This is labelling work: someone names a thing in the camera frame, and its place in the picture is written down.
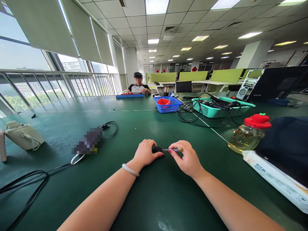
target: green tabletop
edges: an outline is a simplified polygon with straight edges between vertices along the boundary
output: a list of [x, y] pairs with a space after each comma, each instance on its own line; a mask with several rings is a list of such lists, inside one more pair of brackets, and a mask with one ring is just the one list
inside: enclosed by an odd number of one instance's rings
[[[199, 93], [179, 94], [199, 96]], [[225, 92], [216, 93], [225, 96]], [[257, 110], [271, 118], [306, 116], [307, 107], [289, 108], [258, 103]], [[196, 118], [186, 113], [187, 118]], [[250, 109], [236, 121], [251, 116]], [[56, 230], [100, 184], [134, 156], [143, 139], [167, 148], [189, 141], [202, 166], [224, 184], [278, 222], [286, 230], [308, 230], [308, 216], [266, 182], [226, 141], [237, 125], [228, 121], [219, 129], [201, 128], [179, 121], [177, 113], [161, 114], [153, 97], [116, 99], [114, 96], [80, 97], [36, 108], [0, 120], [0, 127], [16, 120], [30, 123], [45, 138], [35, 152], [25, 152], [6, 139], [8, 161], [0, 163], [0, 187], [34, 170], [51, 170], [69, 163], [71, 148], [89, 131], [116, 121], [118, 132], [108, 138], [97, 155], [53, 174], [15, 230]], [[218, 123], [207, 122], [210, 126]], [[112, 134], [115, 125], [103, 132]], [[17, 217], [40, 182], [0, 195], [0, 227]], [[135, 181], [111, 230], [227, 230], [202, 190], [177, 166], [169, 153], [145, 167]]]

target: blue plastic basket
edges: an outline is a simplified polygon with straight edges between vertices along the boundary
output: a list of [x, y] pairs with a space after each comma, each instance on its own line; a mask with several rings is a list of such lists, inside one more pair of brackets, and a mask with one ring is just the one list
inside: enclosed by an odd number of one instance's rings
[[[213, 101], [211, 98], [200, 98], [200, 99], [204, 101], [209, 101], [209, 102]], [[226, 102], [230, 102], [230, 103], [237, 101], [242, 105], [241, 110], [237, 112], [236, 114], [234, 114], [234, 116], [241, 116], [245, 114], [245, 112], [248, 111], [248, 109], [250, 108], [249, 106], [255, 107], [254, 104], [250, 104], [250, 103], [246, 103], [246, 102], [242, 102], [242, 101], [238, 101], [238, 100], [234, 100], [234, 99], [230, 99], [226, 97], [220, 97], [220, 99]], [[222, 118], [222, 117], [230, 116], [230, 112], [226, 110], [221, 110], [219, 108], [212, 108], [204, 104], [200, 104], [200, 105], [201, 105], [203, 115], [205, 115], [208, 118]], [[200, 110], [199, 104], [197, 102], [193, 103], [193, 108], [196, 111]]]
[[[169, 105], [159, 105], [157, 101], [162, 98], [166, 100], [170, 100], [170, 104]], [[154, 102], [160, 113], [176, 112], [179, 106], [182, 105], [180, 101], [178, 101], [176, 98], [171, 97], [171, 96], [154, 97]]]

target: strawberry-shaped lid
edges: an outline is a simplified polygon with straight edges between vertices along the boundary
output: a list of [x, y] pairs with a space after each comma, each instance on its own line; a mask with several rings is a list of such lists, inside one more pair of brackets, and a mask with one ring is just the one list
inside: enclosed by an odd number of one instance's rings
[[257, 129], [269, 128], [272, 126], [272, 124], [268, 122], [269, 120], [270, 117], [266, 116], [265, 113], [260, 113], [246, 118], [244, 125]]

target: roller blind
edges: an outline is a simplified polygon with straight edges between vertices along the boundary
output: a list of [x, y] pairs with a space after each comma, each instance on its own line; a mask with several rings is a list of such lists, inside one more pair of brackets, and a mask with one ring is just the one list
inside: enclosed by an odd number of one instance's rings
[[117, 44], [115, 41], [113, 41], [113, 44], [115, 46], [115, 54], [116, 54], [115, 57], [116, 57], [116, 63], [118, 65], [119, 73], [125, 74], [122, 47], [119, 44]]
[[102, 61], [95, 42], [90, 16], [72, 0], [62, 0], [62, 3], [68, 21], [70, 22], [80, 56], [84, 60], [101, 63]]
[[31, 46], [78, 58], [57, 0], [5, 0]]
[[107, 64], [109, 66], [113, 66], [109, 41], [108, 41], [108, 35], [107, 33], [100, 28], [99, 25], [97, 25], [94, 21], [92, 22], [94, 32], [95, 32], [95, 38], [98, 46], [98, 50], [100, 53], [100, 57], [102, 59], [103, 64]]

